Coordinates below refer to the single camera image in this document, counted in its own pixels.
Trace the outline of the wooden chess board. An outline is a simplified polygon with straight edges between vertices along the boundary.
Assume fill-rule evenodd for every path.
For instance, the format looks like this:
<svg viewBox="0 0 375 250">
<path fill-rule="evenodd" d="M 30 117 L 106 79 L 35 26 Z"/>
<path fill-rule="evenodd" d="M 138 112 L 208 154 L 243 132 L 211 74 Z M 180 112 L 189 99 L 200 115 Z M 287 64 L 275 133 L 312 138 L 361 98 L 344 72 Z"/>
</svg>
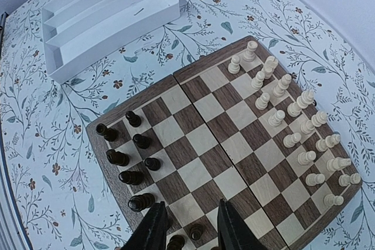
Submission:
<svg viewBox="0 0 375 250">
<path fill-rule="evenodd" d="M 252 86 L 265 63 L 275 64 L 273 74 L 259 89 Z M 219 201 L 228 200 L 254 235 L 268 249 L 302 249 L 334 220 L 360 190 L 359 184 L 339 185 L 343 174 L 357 173 L 353 163 L 330 172 L 328 160 L 349 158 L 341 142 L 324 152 L 316 142 L 338 134 L 326 115 L 312 103 L 297 117 L 288 115 L 289 104 L 302 90 L 269 51 L 251 37 L 236 41 L 141 91 L 110 109 L 87 126 L 87 134 L 105 179 L 132 230 L 146 214 L 128 207 L 132 196 L 151 193 L 163 201 L 170 228 L 167 236 L 183 235 L 185 249 L 217 246 Z M 125 113 L 142 119 L 132 127 Z M 287 114 L 279 125 L 278 113 Z M 96 133 L 104 124 L 118 131 L 108 142 Z M 135 134 L 152 139 L 147 149 L 133 142 Z M 129 156 L 127 166 L 111 164 L 106 151 Z M 300 165 L 297 156 L 313 150 L 316 159 Z M 149 170 L 148 157 L 161 168 Z M 143 182 L 121 182 L 122 171 L 140 171 Z M 307 186 L 310 173 L 325 181 Z M 341 206 L 327 207 L 327 194 L 343 196 Z M 202 224 L 198 241 L 189 238 L 193 224 Z"/>
</svg>

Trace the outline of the dark chess piece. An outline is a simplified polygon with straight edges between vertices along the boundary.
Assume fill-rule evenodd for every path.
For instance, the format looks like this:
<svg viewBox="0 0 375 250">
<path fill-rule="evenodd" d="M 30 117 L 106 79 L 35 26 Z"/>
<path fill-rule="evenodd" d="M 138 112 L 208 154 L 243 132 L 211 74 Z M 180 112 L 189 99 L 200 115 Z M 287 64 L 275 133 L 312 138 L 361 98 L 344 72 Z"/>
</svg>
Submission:
<svg viewBox="0 0 375 250">
<path fill-rule="evenodd" d="M 104 124 L 98 124 L 96 126 L 96 133 L 100 136 L 103 136 L 104 139 L 108 142 L 113 142 L 117 139 L 118 131 L 112 128 L 108 128 Z"/>
<path fill-rule="evenodd" d="M 118 175 L 118 178 L 121 182 L 125 184 L 137 186 L 143 182 L 144 174 L 140 171 L 128 171 L 127 170 L 127 171 L 122 171 Z"/>
<path fill-rule="evenodd" d="M 155 197 L 151 193 L 132 196 L 128 201 L 128 207 L 134 212 L 141 212 L 150 208 L 155 203 Z"/>
</svg>

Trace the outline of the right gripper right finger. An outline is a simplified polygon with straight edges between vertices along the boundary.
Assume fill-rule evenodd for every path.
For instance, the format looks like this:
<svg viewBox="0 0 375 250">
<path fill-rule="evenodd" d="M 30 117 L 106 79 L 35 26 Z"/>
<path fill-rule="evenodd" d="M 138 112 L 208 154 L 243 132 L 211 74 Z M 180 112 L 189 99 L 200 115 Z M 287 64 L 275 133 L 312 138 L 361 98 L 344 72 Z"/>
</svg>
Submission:
<svg viewBox="0 0 375 250">
<path fill-rule="evenodd" d="M 256 238 L 231 202 L 219 202 L 217 232 L 220 249 L 261 250 L 265 246 Z"/>
</svg>

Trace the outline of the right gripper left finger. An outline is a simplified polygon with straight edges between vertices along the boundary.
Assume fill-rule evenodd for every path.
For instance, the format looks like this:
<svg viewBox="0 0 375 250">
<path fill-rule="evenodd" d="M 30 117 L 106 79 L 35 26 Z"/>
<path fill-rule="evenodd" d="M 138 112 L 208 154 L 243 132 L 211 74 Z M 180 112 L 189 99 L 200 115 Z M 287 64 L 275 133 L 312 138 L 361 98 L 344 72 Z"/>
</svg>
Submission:
<svg viewBox="0 0 375 250">
<path fill-rule="evenodd" d="M 168 215 L 165 203 L 154 203 L 121 250 L 166 249 Z"/>
</svg>

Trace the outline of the dark chess pawn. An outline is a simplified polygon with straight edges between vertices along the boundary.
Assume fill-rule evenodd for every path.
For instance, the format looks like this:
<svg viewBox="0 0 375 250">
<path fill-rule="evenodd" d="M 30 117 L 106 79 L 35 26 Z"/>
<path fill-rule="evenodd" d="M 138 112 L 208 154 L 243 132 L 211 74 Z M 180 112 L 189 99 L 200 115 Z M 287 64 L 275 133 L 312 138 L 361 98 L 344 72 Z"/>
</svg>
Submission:
<svg viewBox="0 0 375 250">
<path fill-rule="evenodd" d="M 141 126 L 142 124 L 142 119 L 139 115 L 137 115 L 135 112 L 133 111 L 127 111 L 125 113 L 125 118 L 127 119 L 128 123 L 134 127 L 134 128 L 137 128 L 139 126 Z"/>
<path fill-rule="evenodd" d="M 127 166 L 129 164 L 129 156 L 120 151 L 109 149 L 106 151 L 108 161 L 117 166 Z"/>
<path fill-rule="evenodd" d="M 161 162 L 155 157 L 148 157 L 144 160 L 145 166 L 151 171 L 157 171 L 161 168 Z"/>
<path fill-rule="evenodd" d="M 140 149 L 147 149 L 150 147 L 151 145 L 151 142 L 152 142 L 152 139 L 147 137 L 147 136 L 143 136 L 141 134 L 135 134 L 133 137 L 132 137 L 132 140 L 133 142 L 136 144 L 136 146 Z"/>
<path fill-rule="evenodd" d="M 189 229 L 189 238 L 193 241 L 201 239 L 204 233 L 204 226 L 202 224 L 193 224 Z"/>
</svg>

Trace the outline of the white plastic tray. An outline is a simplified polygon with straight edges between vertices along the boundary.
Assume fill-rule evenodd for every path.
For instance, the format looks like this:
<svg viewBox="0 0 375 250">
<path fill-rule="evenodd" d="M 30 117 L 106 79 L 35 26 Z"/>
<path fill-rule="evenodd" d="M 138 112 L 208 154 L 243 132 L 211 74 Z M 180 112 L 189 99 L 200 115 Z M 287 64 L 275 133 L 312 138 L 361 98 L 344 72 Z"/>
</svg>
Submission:
<svg viewBox="0 0 375 250">
<path fill-rule="evenodd" d="M 180 17 L 179 0 L 52 0 L 42 10 L 47 75 L 63 84 Z"/>
</svg>

